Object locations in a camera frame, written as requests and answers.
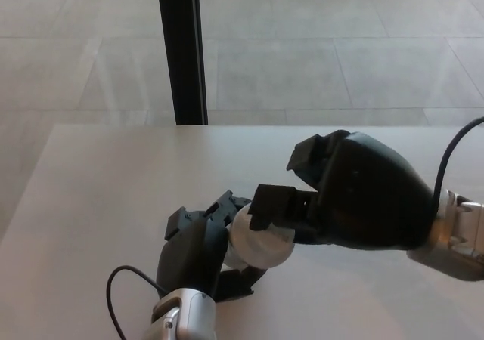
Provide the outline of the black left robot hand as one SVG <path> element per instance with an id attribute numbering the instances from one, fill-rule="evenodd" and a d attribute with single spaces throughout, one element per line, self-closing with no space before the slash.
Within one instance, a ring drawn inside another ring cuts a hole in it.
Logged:
<path id="1" fill-rule="evenodd" d="M 223 270 L 228 251 L 228 225 L 250 200 L 228 190 L 207 210 L 189 212 L 184 206 L 169 216 L 157 266 L 159 297 L 177 289 L 196 289 L 216 302 L 253 294 L 252 286 L 263 269 L 233 264 Z"/>

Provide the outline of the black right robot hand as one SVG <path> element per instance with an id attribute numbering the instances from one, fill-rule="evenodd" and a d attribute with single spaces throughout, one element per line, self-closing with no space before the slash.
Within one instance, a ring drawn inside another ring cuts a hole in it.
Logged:
<path id="1" fill-rule="evenodd" d="M 299 142 L 287 170 L 311 187 L 260 184 L 250 229 L 294 230 L 303 245 L 412 250 L 429 235 L 433 193 L 409 162 L 361 132 L 337 130 Z"/>

